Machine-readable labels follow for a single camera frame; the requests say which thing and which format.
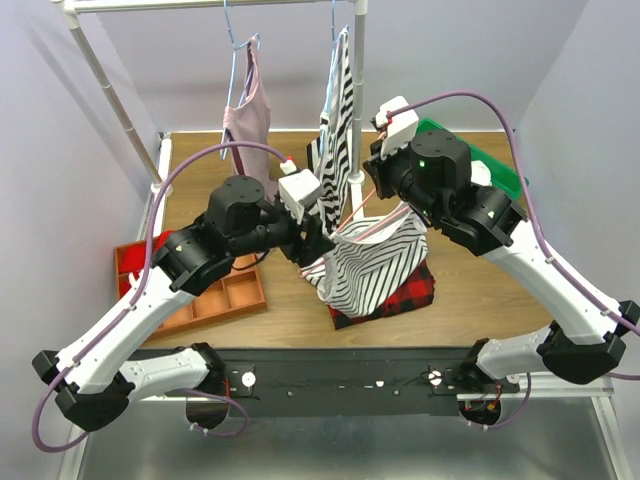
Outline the thin striped tank top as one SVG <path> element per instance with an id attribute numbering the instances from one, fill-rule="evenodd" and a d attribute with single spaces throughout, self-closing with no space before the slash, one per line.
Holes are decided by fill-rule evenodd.
<path id="1" fill-rule="evenodd" d="M 322 302 L 349 317 L 369 315 L 426 259 L 426 227 L 400 204 L 410 215 L 394 232 L 369 241 L 333 240 L 333 250 L 301 270 Z"/>

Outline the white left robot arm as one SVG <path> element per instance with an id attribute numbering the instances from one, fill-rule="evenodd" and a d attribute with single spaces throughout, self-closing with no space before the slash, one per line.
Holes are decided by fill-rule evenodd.
<path id="1" fill-rule="evenodd" d="M 35 356 L 32 365 L 62 415 L 94 432 L 140 399 L 220 392 L 225 366 L 206 343 L 157 357 L 133 355 L 168 317 L 229 275 L 236 258 L 278 248 L 305 267 L 331 250 L 321 219 L 309 213 L 320 195 L 321 184 L 309 170 L 280 178 L 273 202 L 258 180 L 227 178 L 202 215 L 152 250 L 149 266 L 96 325 L 68 347 Z"/>

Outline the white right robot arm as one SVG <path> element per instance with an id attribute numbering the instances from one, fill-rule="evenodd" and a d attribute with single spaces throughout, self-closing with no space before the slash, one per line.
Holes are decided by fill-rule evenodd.
<path id="1" fill-rule="evenodd" d="M 453 243 L 499 266 L 551 314 L 549 326 L 507 339 L 481 339 L 455 378 L 480 392 L 511 374 L 549 371 L 579 385 L 611 373 L 626 345 L 618 313 L 636 326 L 639 307 L 587 284 L 592 304 L 564 276 L 554 250 L 541 247 L 524 209 L 501 188 L 472 180 L 470 146 L 446 129 L 423 131 L 393 153 L 374 141 L 363 167 L 379 198 L 393 196 Z"/>

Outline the pink wire hanger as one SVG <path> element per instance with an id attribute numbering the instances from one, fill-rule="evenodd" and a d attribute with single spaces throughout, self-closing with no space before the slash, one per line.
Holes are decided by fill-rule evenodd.
<path id="1" fill-rule="evenodd" d="M 319 214 L 323 232 L 332 240 L 369 241 L 382 239 L 382 236 L 394 232 L 407 216 L 409 207 L 400 204 L 384 217 L 358 218 L 363 206 L 356 209 L 356 215 L 343 220 L 347 203 L 348 174 L 350 170 L 349 139 L 346 136 L 332 135 L 329 150 L 320 155 L 318 138 L 307 146 L 309 169 L 319 179 L 322 193 L 313 212 Z"/>

